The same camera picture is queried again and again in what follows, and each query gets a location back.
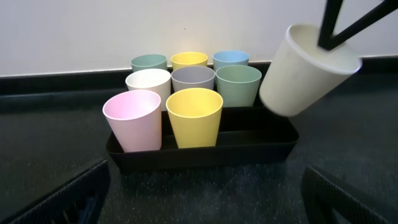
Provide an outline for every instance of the white wall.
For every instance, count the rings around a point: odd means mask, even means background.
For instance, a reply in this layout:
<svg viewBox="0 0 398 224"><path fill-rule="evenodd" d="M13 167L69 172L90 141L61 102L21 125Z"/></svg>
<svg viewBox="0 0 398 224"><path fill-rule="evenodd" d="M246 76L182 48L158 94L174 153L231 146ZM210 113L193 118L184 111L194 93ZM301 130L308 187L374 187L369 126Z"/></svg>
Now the white wall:
<svg viewBox="0 0 398 224"><path fill-rule="evenodd" d="M346 0L336 31L380 0ZM0 75L129 68L135 56L239 49L271 60L289 25L320 24L321 0L0 0ZM398 11L350 44L398 54Z"/></svg>

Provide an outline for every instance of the pink cup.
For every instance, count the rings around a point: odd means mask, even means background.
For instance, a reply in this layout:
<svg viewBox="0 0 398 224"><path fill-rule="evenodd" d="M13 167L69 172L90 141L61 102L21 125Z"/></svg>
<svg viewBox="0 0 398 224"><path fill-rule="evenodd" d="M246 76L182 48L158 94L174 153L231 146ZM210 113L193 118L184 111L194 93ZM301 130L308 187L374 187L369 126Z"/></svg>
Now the pink cup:
<svg viewBox="0 0 398 224"><path fill-rule="evenodd" d="M110 98L103 113L124 152L159 150L162 146L160 96L134 90Z"/></svg>

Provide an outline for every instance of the black tray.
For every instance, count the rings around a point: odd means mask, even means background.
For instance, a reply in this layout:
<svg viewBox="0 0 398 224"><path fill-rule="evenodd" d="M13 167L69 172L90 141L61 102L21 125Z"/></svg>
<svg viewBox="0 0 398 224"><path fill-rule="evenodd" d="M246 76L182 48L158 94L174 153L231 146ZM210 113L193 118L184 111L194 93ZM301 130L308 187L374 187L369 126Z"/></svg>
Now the black tray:
<svg viewBox="0 0 398 224"><path fill-rule="evenodd" d="M123 173L136 170L264 164L286 159L299 134L287 118L265 107L223 108L215 147L178 149L169 116L162 112L162 148L123 152L111 133L106 148Z"/></svg>

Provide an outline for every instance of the black countertop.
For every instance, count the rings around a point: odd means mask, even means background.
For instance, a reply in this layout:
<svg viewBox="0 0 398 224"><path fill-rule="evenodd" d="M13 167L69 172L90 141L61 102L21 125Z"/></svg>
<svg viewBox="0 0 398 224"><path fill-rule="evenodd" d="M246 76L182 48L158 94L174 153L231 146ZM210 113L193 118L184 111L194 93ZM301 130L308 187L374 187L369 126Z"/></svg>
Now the black countertop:
<svg viewBox="0 0 398 224"><path fill-rule="evenodd" d="M282 163L119 174L101 107L124 89L0 98L0 220L40 184L97 157L111 186L98 223L308 223L300 195L316 164L398 207L398 75L355 75L291 122Z"/></svg>

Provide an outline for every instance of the cup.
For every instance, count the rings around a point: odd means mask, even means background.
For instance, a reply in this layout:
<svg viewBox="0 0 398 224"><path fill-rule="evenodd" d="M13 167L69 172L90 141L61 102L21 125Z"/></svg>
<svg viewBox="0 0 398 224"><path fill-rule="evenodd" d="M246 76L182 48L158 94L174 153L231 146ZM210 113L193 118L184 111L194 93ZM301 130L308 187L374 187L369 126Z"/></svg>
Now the cup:
<svg viewBox="0 0 398 224"><path fill-rule="evenodd" d="M290 26L260 87L260 99L272 112L294 116L356 73L359 55L346 44L318 47L319 28Z"/></svg>
<svg viewBox="0 0 398 224"><path fill-rule="evenodd" d="M207 66L207 55L200 52L183 52L173 55L171 61L173 70L192 65Z"/></svg>
<svg viewBox="0 0 398 224"><path fill-rule="evenodd" d="M159 150L162 145L160 96L149 90L120 93L103 113L124 152Z"/></svg>
<svg viewBox="0 0 398 224"><path fill-rule="evenodd" d="M246 65L227 65L217 69L216 79L224 107L253 106L261 80L258 69Z"/></svg>
<svg viewBox="0 0 398 224"><path fill-rule="evenodd" d="M223 98L205 88L188 88L171 95L167 111L178 148L215 146Z"/></svg>
<svg viewBox="0 0 398 224"><path fill-rule="evenodd" d="M204 66L189 66L179 68L172 72L174 91L186 88L214 88L216 73L213 69Z"/></svg>
<svg viewBox="0 0 398 224"><path fill-rule="evenodd" d="M167 58L159 54L142 55L131 60L131 68L133 72L149 68L167 70Z"/></svg>
<svg viewBox="0 0 398 224"><path fill-rule="evenodd" d="M134 72L126 78L129 90L150 90L159 94L162 99L162 111L166 111L166 100L171 94L170 72L151 68Z"/></svg>
<svg viewBox="0 0 398 224"><path fill-rule="evenodd" d="M248 65L249 54L240 50L225 50L213 55L214 71L227 65Z"/></svg>

